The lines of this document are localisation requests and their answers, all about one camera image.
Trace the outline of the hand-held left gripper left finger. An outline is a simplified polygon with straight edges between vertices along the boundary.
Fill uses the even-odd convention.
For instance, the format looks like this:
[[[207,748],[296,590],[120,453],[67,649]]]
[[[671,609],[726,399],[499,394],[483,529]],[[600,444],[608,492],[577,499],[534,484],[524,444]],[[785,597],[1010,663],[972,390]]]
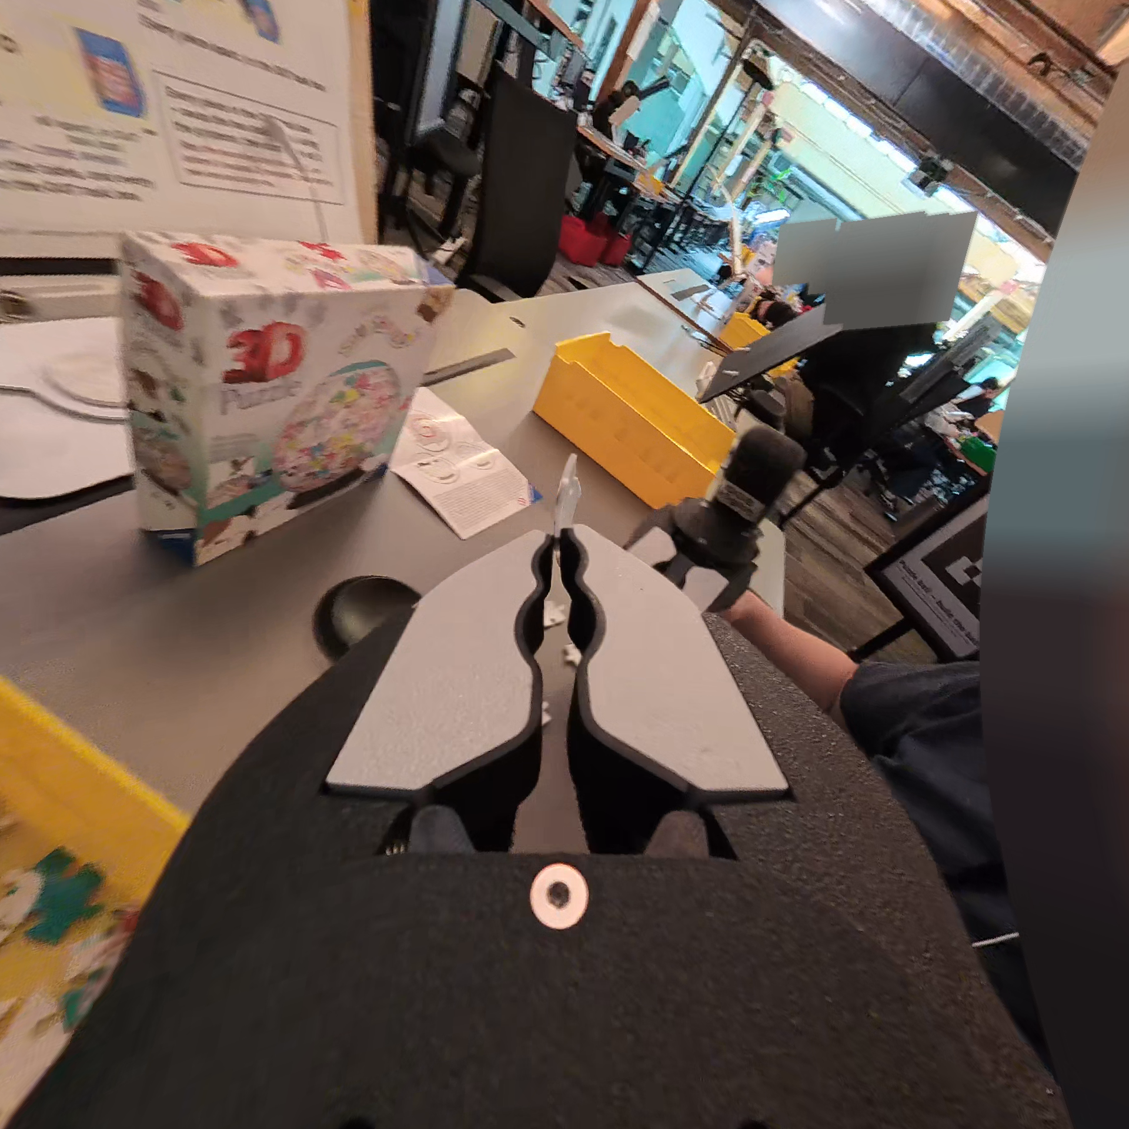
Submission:
[[[536,654],[554,538],[530,531],[417,604],[328,773],[328,792],[448,807],[511,835],[542,769]]]

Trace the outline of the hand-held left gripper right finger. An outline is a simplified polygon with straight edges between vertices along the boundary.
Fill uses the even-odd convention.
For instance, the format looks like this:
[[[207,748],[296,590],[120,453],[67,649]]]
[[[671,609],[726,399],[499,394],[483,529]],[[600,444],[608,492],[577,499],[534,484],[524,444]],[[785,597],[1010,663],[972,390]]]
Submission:
[[[586,840],[649,842],[671,812],[789,796],[703,619],[723,585],[707,570],[707,596],[687,597],[629,547],[569,530],[569,769]]]

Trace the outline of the yellow plastic bin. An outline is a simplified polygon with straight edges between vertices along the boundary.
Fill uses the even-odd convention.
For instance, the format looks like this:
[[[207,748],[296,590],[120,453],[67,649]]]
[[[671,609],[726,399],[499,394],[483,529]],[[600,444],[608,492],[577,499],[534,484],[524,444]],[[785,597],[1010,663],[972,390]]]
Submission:
[[[653,510],[704,498],[735,438],[608,332],[557,344],[532,412]]]
[[[7,873],[65,848],[140,912],[187,827],[161,795],[2,680],[2,897]]]

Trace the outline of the pile of puzzle pieces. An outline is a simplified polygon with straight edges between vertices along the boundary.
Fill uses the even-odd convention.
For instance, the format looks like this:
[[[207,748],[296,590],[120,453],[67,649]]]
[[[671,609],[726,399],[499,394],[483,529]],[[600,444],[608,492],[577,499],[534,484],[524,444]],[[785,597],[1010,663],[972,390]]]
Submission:
[[[2,1125],[109,988],[137,917],[100,869],[65,848],[3,877]]]

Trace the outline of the person's right forearm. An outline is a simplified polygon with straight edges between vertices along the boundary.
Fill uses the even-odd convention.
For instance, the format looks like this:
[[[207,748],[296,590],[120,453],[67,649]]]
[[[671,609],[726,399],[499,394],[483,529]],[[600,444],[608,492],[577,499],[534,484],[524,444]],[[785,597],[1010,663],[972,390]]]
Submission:
[[[856,663],[847,654],[790,625],[751,590],[734,601],[722,619],[821,713],[844,725],[840,698],[856,672]]]

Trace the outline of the colourful puzzle box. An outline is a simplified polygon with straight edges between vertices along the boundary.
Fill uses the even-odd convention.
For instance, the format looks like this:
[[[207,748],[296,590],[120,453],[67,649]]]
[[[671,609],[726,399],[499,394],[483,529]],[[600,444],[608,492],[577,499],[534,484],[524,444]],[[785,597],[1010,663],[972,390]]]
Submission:
[[[127,234],[140,531],[190,566],[381,477],[456,288],[406,246]]]

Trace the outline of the black framed marker sign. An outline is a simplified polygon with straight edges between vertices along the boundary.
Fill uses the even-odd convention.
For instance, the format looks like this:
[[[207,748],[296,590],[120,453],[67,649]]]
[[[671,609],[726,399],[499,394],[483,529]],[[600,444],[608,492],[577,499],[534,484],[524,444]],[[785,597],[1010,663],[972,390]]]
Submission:
[[[991,481],[934,508],[866,566],[898,623],[862,644],[870,658],[902,636],[919,636],[941,663],[979,659],[984,531]]]

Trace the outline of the white printed leaflet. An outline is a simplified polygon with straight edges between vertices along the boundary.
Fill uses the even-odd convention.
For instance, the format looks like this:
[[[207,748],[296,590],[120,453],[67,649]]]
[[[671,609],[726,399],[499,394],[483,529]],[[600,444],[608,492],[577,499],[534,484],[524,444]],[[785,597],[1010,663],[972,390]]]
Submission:
[[[542,494],[430,389],[417,389],[390,472],[468,541],[542,500]]]

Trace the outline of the white stand base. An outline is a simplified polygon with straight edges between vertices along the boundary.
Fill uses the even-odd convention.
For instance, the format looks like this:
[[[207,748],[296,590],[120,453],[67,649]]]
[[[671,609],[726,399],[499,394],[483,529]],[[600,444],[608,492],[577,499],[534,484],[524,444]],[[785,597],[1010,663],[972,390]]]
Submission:
[[[118,320],[2,328],[2,496],[61,499],[132,472]]]

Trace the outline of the wooden easel board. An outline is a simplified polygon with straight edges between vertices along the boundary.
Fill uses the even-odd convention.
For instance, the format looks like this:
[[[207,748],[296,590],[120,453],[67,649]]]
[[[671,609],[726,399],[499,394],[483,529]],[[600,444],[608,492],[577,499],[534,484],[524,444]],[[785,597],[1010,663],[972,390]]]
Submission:
[[[348,111],[362,241],[378,244],[378,154],[372,93],[371,4],[348,2]]]

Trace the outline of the printed instruction sheet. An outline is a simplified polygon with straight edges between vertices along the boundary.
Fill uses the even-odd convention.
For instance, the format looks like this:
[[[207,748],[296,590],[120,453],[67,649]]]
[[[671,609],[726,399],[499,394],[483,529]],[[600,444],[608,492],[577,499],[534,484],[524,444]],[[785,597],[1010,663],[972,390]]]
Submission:
[[[362,244],[344,2],[2,3],[3,257]]]

